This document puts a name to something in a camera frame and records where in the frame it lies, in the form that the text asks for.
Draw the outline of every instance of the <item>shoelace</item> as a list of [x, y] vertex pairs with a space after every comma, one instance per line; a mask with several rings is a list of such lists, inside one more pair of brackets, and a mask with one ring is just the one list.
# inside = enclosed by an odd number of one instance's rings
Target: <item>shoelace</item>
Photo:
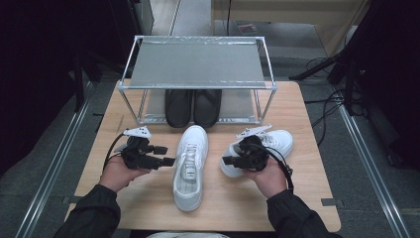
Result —
[[192, 144], [192, 143], [188, 143], [186, 145], [186, 151], [183, 153], [183, 157], [185, 157], [184, 163], [185, 164], [190, 164], [190, 165], [195, 165], [195, 158], [197, 156], [198, 153], [198, 145], [197, 144]]
[[262, 140], [262, 143], [266, 147], [278, 147], [278, 146], [280, 146], [280, 144], [272, 136], [266, 134], [265, 132], [260, 133], [259, 137]]

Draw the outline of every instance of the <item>shoe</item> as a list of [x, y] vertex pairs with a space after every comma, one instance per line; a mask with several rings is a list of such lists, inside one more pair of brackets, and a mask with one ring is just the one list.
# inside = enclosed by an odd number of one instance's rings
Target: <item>shoe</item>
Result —
[[191, 120], [192, 90], [167, 89], [164, 92], [164, 116], [171, 127], [181, 128]]
[[213, 126], [219, 120], [221, 89], [194, 90], [194, 123], [204, 128]]
[[[289, 132], [284, 130], [277, 130], [271, 132], [262, 132], [256, 134], [261, 140], [262, 145], [265, 146], [269, 151], [271, 151], [279, 160], [282, 159], [281, 156], [286, 158], [293, 148], [293, 138]], [[223, 157], [238, 157], [241, 149], [239, 148], [240, 141], [232, 143], [229, 145]], [[238, 178], [243, 175], [242, 169], [235, 168], [233, 165], [225, 165], [223, 159], [220, 160], [220, 168], [222, 172], [230, 178]]]
[[178, 144], [173, 176], [173, 196], [180, 210], [191, 211], [201, 203], [207, 152], [206, 131], [200, 126], [189, 127]]

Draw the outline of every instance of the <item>black shoe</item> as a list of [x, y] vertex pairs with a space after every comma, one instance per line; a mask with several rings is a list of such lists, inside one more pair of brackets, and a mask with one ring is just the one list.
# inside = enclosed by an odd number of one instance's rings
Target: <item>black shoe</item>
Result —
[[164, 115], [171, 127], [186, 126], [191, 119], [192, 90], [167, 89], [164, 93]]
[[194, 123], [203, 128], [213, 126], [219, 119], [222, 89], [194, 90]]

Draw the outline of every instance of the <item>metal shelf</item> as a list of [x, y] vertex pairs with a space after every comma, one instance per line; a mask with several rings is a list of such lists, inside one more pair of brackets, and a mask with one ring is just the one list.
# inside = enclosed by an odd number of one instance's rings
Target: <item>metal shelf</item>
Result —
[[[264, 79], [261, 56], [268, 62], [269, 80]], [[126, 80], [130, 62], [133, 73]], [[135, 36], [118, 89], [139, 125], [165, 123], [162, 93], [150, 96], [152, 112], [144, 115], [151, 89], [229, 89], [223, 90], [218, 123], [260, 124], [277, 86], [264, 37]], [[131, 89], [144, 93], [138, 113], [125, 93]], [[271, 90], [263, 112], [258, 90]]]

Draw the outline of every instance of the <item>wooden table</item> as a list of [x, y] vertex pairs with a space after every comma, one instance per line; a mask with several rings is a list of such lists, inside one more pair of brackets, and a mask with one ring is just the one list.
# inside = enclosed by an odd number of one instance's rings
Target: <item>wooden table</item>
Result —
[[[367, 6], [368, 0], [233, 0], [230, 19], [314, 25], [327, 56], [331, 57]], [[228, 0], [212, 0], [213, 33], [214, 20], [226, 21], [228, 9]]]
[[[269, 91], [260, 91], [267, 97]], [[128, 97], [138, 97], [139, 90], [130, 90]], [[287, 162], [294, 169], [295, 194], [316, 210], [330, 231], [341, 227], [335, 206], [323, 206], [321, 198], [332, 198], [320, 154], [308, 119], [299, 85], [278, 82], [278, 91], [270, 105], [264, 125], [272, 130], [291, 133], [294, 148]], [[98, 183], [106, 153], [114, 139], [136, 122], [117, 89], [109, 102], [101, 128], [93, 144], [76, 196], [83, 196]], [[148, 126], [151, 144], [168, 147], [167, 157], [175, 157], [177, 144], [185, 128], [168, 125]], [[121, 206], [121, 229], [188, 230], [188, 231], [272, 231], [266, 214], [264, 196], [248, 178], [228, 178], [219, 168], [219, 160], [245, 125], [215, 125], [207, 129], [209, 152], [204, 166], [203, 198], [194, 211], [179, 210], [173, 200], [172, 179], [175, 167], [160, 168], [135, 179], [118, 194]], [[116, 146], [127, 140], [123, 137]]]

